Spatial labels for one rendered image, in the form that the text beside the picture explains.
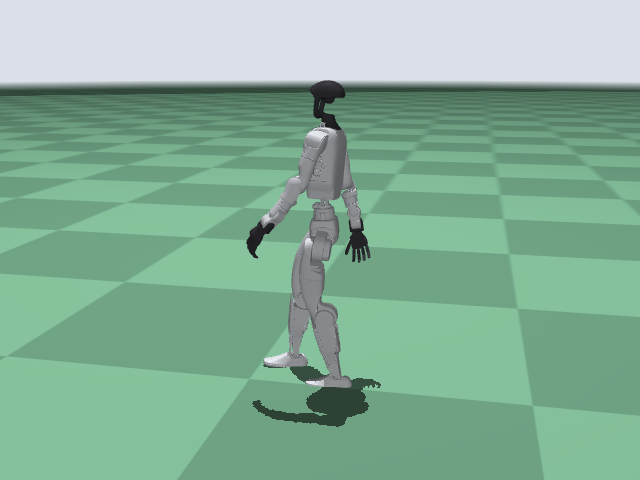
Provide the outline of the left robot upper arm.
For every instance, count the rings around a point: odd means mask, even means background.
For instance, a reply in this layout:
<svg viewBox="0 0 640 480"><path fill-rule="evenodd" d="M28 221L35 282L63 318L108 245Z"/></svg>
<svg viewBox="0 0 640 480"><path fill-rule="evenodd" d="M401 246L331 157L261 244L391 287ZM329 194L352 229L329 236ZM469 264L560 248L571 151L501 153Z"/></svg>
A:
<svg viewBox="0 0 640 480"><path fill-rule="evenodd" d="M328 137L329 134L323 131L310 131L304 139L303 152L298 164L299 175L291 177L298 178L302 182L300 194L303 193L309 185L318 158L327 146Z"/></svg>

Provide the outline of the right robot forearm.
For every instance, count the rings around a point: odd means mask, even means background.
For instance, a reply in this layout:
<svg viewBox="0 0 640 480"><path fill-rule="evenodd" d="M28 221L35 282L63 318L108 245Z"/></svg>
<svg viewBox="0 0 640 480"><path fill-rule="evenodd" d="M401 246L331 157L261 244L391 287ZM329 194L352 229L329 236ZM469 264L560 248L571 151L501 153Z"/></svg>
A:
<svg viewBox="0 0 640 480"><path fill-rule="evenodd" d="M352 179L353 180L353 179ZM360 214L361 209L357 206L359 204L357 199L357 189L353 181L353 185L351 188L348 188L346 191L343 191L342 199L344 200L345 207L348 208L347 215L350 218L350 224L352 229L361 228L360 222Z"/></svg>

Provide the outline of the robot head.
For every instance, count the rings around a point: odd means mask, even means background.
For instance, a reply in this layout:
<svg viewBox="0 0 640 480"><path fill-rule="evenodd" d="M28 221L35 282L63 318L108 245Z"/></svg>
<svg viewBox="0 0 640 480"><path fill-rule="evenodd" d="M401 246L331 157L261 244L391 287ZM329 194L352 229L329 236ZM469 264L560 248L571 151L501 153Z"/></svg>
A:
<svg viewBox="0 0 640 480"><path fill-rule="evenodd" d="M325 80L318 82L310 87L310 92L314 96L314 117L321 118L321 123L326 123L325 127L342 130L337 124L335 116L333 114L324 113L323 110L325 103L331 104L334 102L335 98L345 97L345 91L343 87L335 81Z"/></svg>

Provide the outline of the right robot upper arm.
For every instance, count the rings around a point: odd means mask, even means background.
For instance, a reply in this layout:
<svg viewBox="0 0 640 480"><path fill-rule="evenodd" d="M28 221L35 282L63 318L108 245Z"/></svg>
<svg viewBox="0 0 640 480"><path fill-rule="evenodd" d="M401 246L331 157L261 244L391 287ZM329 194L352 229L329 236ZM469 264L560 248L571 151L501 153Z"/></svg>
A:
<svg viewBox="0 0 640 480"><path fill-rule="evenodd" d="M345 166L344 166L342 190L351 188L352 185L353 185L353 180L350 172L350 161L349 161L349 156L347 152L347 138L346 138L346 155L345 155Z"/></svg>

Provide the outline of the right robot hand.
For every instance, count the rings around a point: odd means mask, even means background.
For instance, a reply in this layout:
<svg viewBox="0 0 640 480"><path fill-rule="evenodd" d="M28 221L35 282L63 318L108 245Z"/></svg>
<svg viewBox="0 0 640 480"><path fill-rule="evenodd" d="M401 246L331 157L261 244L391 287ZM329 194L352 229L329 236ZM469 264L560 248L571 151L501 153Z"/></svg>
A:
<svg viewBox="0 0 640 480"><path fill-rule="evenodd" d="M352 248L353 248L353 258L352 258L352 262L355 262L355 256L356 256L356 250L357 249L357 255L358 255L358 263L361 261L361 255L360 255L360 248L362 251L362 256L363 256L363 261L365 261L366 256L365 256L365 250L364 250L364 246L366 248L366 252L368 255L368 258L370 258L370 251L369 251L369 247L368 247L368 242L367 242L367 238L365 237L365 235L361 232L364 230L363 227L363 220L360 217L360 222L361 222L361 228L358 229L352 229L351 228L351 224L350 224L350 219L349 219L349 228L350 228L350 232L352 232L352 235L350 236L350 241L347 245L347 248L345 250L345 255L348 254L350 246L352 244Z"/></svg>

